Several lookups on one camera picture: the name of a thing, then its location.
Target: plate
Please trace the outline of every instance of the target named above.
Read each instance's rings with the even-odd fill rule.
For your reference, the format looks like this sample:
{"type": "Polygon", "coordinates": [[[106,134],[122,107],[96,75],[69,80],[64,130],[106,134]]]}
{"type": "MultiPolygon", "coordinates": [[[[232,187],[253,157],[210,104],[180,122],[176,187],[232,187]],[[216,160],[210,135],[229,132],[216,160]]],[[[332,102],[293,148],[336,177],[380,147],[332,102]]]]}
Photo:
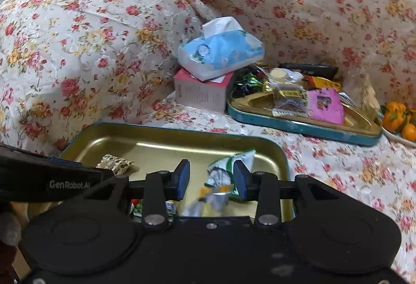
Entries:
{"type": "Polygon", "coordinates": [[[388,131],[387,129],[383,128],[384,135],[389,139],[393,141],[400,142],[401,144],[410,147],[410,148],[416,148],[416,142],[412,142],[409,140],[406,140],[405,138],[402,138],[400,135],[393,134],[392,132],[388,131]]]}

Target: floral bedspread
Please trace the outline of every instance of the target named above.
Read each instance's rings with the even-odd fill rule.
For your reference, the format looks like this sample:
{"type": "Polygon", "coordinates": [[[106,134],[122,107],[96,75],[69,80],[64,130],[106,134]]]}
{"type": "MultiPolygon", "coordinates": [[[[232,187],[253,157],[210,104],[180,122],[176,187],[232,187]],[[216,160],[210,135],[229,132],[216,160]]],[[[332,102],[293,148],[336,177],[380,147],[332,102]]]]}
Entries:
{"type": "Polygon", "coordinates": [[[6,0],[0,4],[0,137],[57,155],[87,125],[120,121],[261,135],[308,173],[392,217],[394,268],[416,283],[416,156],[236,123],[171,99],[178,46],[234,16],[262,40],[265,62],[365,70],[381,102],[416,105],[416,0],[6,0]]]}

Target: cracker package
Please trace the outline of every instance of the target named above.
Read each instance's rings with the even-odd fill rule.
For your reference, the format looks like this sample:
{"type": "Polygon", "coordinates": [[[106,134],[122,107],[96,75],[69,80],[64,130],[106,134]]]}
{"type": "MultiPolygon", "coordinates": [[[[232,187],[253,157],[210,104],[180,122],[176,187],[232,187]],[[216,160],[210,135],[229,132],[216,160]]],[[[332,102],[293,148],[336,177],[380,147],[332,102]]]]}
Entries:
{"type": "Polygon", "coordinates": [[[101,159],[101,162],[97,164],[97,168],[110,169],[113,171],[114,175],[122,175],[132,163],[132,161],[125,160],[124,158],[105,154],[101,159]]]}
{"type": "Polygon", "coordinates": [[[274,94],[275,107],[272,109],[273,116],[308,117],[308,96],[308,92],[299,85],[280,84],[274,94]]]}

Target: gold metal tray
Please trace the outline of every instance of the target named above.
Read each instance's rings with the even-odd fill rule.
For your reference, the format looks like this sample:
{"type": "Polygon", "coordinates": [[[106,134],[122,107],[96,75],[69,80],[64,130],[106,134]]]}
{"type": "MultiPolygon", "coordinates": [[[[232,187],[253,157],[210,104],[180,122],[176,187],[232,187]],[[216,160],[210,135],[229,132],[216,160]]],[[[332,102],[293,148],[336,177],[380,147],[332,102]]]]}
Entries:
{"type": "MultiPolygon", "coordinates": [[[[242,112],[250,114],[258,114],[275,118],[272,114],[274,107],[273,92],[261,92],[244,96],[242,98],[231,98],[230,105],[242,112]]],[[[335,123],[314,120],[312,118],[305,118],[301,116],[281,115],[278,118],[307,123],[324,128],[339,130],[342,132],[351,132],[361,134],[369,137],[379,137],[381,134],[380,123],[370,121],[364,113],[360,110],[343,103],[344,107],[344,124],[338,125],[335,123]]]]}
{"type": "MultiPolygon", "coordinates": [[[[147,173],[174,170],[182,159],[191,163],[191,178],[177,210],[192,203],[208,178],[207,166],[225,156],[255,149],[252,171],[274,173],[289,180],[288,162],[283,150],[261,137],[204,133],[119,123],[97,123],[79,133],[60,158],[95,167],[105,154],[134,163],[127,174],[130,180],[144,180],[147,173]]],[[[229,201],[224,216],[255,216],[257,202],[229,201]]],[[[281,200],[283,221],[293,218],[292,202],[281,200]]]]}

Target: plastic bag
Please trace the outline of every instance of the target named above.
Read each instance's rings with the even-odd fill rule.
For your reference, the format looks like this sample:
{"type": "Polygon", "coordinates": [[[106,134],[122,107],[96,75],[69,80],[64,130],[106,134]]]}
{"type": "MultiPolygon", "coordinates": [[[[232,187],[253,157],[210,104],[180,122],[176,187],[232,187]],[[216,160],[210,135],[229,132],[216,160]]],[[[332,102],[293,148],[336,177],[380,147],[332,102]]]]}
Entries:
{"type": "Polygon", "coordinates": [[[201,81],[263,59],[263,43],[244,31],[233,17],[207,22],[203,25],[203,33],[178,48],[180,65],[201,81]]]}
{"type": "Polygon", "coordinates": [[[342,90],[366,114],[369,120],[374,121],[380,110],[376,92],[370,81],[370,75],[363,69],[351,69],[345,76],[342,90]]]}
{"type": "Polygon", "coordinates": [[[114,175],[123,175],[132,163],[124,158],[105,154],[96,168],[110,169],[114,175]]]}
{"type": "Polygon", "coordinates": [[[344,124],[344,108],[335,88],[315,89],[308,93],[311,118],[339,125],[344,124]]]}

